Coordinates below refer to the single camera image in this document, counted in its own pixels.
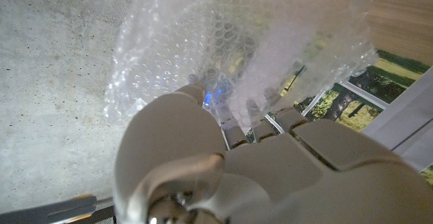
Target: grass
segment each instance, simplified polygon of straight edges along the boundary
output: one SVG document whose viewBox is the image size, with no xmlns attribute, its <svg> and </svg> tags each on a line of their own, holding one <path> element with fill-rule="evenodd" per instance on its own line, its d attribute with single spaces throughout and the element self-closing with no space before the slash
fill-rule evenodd
<svg viewBox="0 0 433 224">
<path fill-rule="evenodd" d="M 418 62 L 409 58 L 404 58 L 398 55 L 391 54 L 387 51 L 378 50 L 379 57 L 386 61 L 392 61 L 394 65 L 400 66 L 401 68 L 412 71 L 417 74 L 423 74 L 427 72 L 430 68 L 429 65 L 425 65 L 422 62 Z M 389 72 L 395 72 L 401 76 L 405 76 L 404 74 L 399 73 L 398 71 L 386 69 Z"/>
<path fill-rule="evenodd" d="M 423 176 L 429 184 L 433 185 L 433 165 L 424 169 L 424 171 L 421 172 L 421 176 Z"/>
<path fill-rule="evenodd" d="M 339 86 L 334 86 L 332 90 L 327 91 L 325 95 L 323 95 L 319 103 L 317 103 L 317 105 L 311 110 L 311 114 L 314 115 L 315 118 L 323 118 L 327 109 L 332 105 L 332 102 L 342 91 L 339 89 L 341 89 L 339 88 Z M 382 111 L 374 105 L 365 104 L 355 116 L 349 118 L 349 114 L 352 113 L 362 103 L 364 103 L 364 100 L 362 98 L 350 103 L 348 107 L 343 111 L 341 117 L 337 120 L 337 122 L 346 125 L 347 127 L 350 127 L 357 132 L 362 131 Z"/>
</svg>

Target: concrete wall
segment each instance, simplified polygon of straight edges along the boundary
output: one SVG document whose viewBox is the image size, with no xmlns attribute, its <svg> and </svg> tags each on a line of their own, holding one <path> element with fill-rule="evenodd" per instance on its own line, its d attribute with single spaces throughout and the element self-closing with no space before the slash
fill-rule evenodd
<svg viewBox="0 0 433 224">
<path fill-rule="evenodd" d="M 101 116 L 132 0 L 0 0 L 0 212 L 110 196 L 124 125 Z"/>
</svg>

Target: blue light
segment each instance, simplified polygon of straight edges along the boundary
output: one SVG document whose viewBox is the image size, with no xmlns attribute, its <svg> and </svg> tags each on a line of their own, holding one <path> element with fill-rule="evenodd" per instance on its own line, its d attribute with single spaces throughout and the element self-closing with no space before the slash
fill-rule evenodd
<svg viewBox="0 0 433 224">
<path fill-rule="evenodd" d="M 210 92 L 208 92 L 206 94 L 206 97 L 204 98 L 204 102 L 206 105 L 208 105 L 210 103 Z"/>
</svg>

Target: tree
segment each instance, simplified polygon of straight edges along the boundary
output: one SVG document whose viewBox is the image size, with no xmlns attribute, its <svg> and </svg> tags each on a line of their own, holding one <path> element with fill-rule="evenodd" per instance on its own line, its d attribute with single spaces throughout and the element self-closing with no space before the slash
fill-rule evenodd
<svg viewBox="0 0 433 224">
<path fill-rule="evenodd" d="M 355 86 L 366 90 L 372 78 L 372 73 L 367 70 L 366 72 L 357 77 L 352 77 L 350 81 Z M 332 102 L 332 105 L 327 109 L 323 118 L 334 121 L 339 119 L 341 117 L 341 114 L 349 106 L 349 104 L 358 98 L 359 96 L 357 94 L 349 91 L 348 89 L 341 91 L 337 98 Z"/>
</svg>

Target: bubble wrap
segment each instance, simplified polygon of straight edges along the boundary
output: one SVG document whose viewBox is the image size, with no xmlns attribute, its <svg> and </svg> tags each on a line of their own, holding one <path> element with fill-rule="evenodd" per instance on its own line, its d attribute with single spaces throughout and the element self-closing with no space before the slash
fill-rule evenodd
<svg viewBox="0 0 433 224">
<path fill-rule="evenodd" d="M 194 74 L 217 120 L 249 127 L 260 116 L 250 116 L 247 101 L 274 112 L 377 60 L 365 20 L 370 3 L 135 0 L 114 51 L 104 114 L 111 122 L 129 119 Z"/>
</svg>

